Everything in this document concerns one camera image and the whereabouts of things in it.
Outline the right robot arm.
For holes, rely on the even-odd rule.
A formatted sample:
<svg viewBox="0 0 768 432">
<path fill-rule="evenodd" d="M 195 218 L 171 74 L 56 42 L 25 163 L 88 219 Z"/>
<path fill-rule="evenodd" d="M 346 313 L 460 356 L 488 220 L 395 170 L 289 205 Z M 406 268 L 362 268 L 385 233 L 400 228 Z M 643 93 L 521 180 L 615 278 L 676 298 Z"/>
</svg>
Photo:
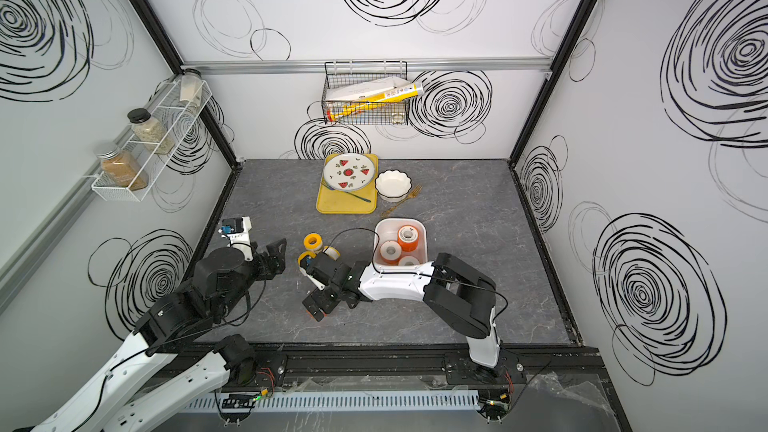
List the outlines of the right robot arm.
<svg viewBox="0 0 768 432">
<path fill-rule="evenodd" d="M 466 338 L 476 365 L 498 365 L 501 341 L 495 319 L 501 295 L 490 277 L 458 257 L 440 253 L 433 261 L 396 270 L 362 261 L 348 266 L 321 252 L 302 256 L 298 264 L 315 285 L 303 305 L 316 321 L 340 303 L 353 309 L 362 302 L 390 299 L 420 302 Z"/>
</svg>

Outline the orange sealing tape roll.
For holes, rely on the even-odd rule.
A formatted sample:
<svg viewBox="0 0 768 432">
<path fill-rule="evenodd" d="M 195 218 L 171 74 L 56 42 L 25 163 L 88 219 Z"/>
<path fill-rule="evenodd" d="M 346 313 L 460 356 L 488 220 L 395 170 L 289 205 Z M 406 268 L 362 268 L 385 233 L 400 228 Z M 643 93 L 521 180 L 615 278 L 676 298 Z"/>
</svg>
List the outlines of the orange sealing tape roll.
<svg viewBox="0 0 768 432">
<path fill-rule="evenodd" d="M 388 240 L 379 246 L 378 254 L 381 263 L 386 265 L 396 265 L 399 263 L 403 251 L 398 241 Z"/>
<path fill-rule="evenodd" d="M 398 229 L 397 242 L 403 252 L 413 252 L 419 246 L 419 230 L 412 225 L 404 225 Z"/>
<path fill-rule="evenodd" d="M 403 256 L 400 258 L 398 265 L 401 267 L 418 266 L 421 262 L 414 256 Z"/>
</svg>

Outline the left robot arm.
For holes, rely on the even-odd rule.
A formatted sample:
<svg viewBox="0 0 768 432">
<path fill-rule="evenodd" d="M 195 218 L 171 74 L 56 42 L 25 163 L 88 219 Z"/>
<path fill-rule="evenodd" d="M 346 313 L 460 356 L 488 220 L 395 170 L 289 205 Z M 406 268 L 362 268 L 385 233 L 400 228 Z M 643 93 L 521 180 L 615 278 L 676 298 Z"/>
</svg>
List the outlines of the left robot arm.
<svg viewBox="0 0 768 432">
<path fill-rule="evenodd" d="M 287 241 L 260 252 L 243 237 L 211 252 L 191 278 L 158 300 L 137 322 L 112 357 L 37 431 L 151 430 L 194 398 L 229 382 L 248 385 L 260 368 L 254 348 L 232 334 L 183 374 L 136 399 L 135 393 L 196 339 L 227 325 L 240 301 L 255 306 L 250 288 L 284 272 Z"/>
</svg>

